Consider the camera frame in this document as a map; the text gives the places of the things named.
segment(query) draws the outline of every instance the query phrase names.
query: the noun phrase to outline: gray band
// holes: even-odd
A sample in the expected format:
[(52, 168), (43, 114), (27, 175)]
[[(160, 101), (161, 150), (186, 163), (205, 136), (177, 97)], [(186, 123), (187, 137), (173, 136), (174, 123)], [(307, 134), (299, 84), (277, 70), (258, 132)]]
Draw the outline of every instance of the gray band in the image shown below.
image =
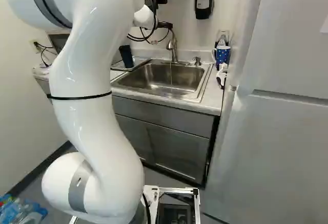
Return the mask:
[(54, 0), (34, 0), (34, 2), (52, 24), (61, 28), (72, 28), (72, 23), (59, 11)]
[(87, 212), (84, 206), (84, 193), (92, 171), (90, 164), (84, 160), (73, 175), (68, 191), (68, 202), (73, 210)]

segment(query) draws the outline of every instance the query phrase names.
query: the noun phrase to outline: blue mug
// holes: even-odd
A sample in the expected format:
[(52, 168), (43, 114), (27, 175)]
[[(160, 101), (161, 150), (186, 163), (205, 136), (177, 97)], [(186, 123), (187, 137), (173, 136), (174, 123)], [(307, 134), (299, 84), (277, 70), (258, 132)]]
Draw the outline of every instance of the blue mug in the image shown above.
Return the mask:
[(230, 50), (230, 46), (217, 46), (212, 50), (212, 58), (217, 66), (223, 63), (229, 63)]

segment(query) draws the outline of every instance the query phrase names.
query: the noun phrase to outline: gray floor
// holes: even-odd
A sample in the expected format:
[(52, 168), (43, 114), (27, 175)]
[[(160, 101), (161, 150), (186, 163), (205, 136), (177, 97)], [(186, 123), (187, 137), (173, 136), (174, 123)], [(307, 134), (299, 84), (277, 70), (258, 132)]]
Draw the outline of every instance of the gray floor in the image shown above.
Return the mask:
[[(145, 171), (145, 184), (147, 185), (160, 186), (160, 187), (177, 187), (177, 188), (188, 187), (188, 185), (180, 181), (177, 181), (175, 179), (157, 173), (156, 171), (150, 170), (148, 168), (144, 168), (144, 171)], [(24, 192), (21, 193), (19, 197), (23, 199), (26, 198), (35, 201), (49, 211), (49, 215), (43, 221), (44, 224), (69, 223), (71, 216), (51, 207), (43, 197), (43, 194), (41, 192), (41, 180), (42, 180), (42, 176), (37, 178), (27, 189), (25, 189)], [(79, 220), (77, 222), (77, 224), (88, 224), (88, 223), (89, 222), (83, 220)], [(208, 218), (207, 216), (201, 215), (201, 224), (218, 224), (218, 222)]]

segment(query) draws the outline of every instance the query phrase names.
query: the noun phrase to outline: stainless steel sink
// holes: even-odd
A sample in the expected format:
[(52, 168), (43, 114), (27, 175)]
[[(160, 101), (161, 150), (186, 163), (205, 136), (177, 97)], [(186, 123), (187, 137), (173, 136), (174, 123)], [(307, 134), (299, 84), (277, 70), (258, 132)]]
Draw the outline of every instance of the stainless steel sink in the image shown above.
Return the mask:
[(212, 64), (194, 66), (153, 59), (116, 79), (112, 86), (141, 93), (200, 102)]

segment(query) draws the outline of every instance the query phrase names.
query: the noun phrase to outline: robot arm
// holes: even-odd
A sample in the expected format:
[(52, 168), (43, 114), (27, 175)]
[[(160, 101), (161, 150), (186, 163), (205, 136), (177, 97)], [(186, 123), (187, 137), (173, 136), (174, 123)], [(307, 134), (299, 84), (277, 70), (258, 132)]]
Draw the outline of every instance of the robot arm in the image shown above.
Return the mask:
[(128, 224), (140, 207), (144, 172), (112, 109), (109, 69), (135, 25), (152, 28), (144, 0), (8, 0), (44, 30), (72, 27), (49, 76), (58, 122), (78, 149), (46, 171), (42, 191), (56, 208), (94, 223)]

